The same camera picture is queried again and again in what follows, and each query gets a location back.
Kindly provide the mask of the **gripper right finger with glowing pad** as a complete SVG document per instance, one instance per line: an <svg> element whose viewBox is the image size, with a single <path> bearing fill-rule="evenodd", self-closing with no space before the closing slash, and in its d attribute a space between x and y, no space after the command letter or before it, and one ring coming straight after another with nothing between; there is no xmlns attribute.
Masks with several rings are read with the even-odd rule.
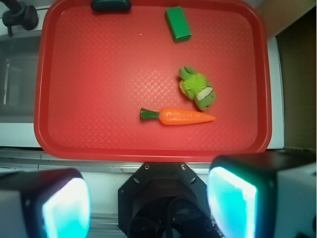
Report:
<svg viewBox="0 0 317 238"><path fill-rule="evenodd" d="M317 156L309 152L218 156L208 173L207 199L226 238L314 238Z"/></svg>

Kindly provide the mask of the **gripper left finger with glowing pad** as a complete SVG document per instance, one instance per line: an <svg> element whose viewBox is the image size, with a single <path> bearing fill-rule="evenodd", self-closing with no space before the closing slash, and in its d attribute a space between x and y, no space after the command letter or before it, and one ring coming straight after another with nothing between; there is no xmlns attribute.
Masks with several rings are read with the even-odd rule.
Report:
<svg viewBox="0 0 317 238"><path fill-rule="evenodd" d="M2 238L85 238L91 194L73 168L0 174Z"/></svg>

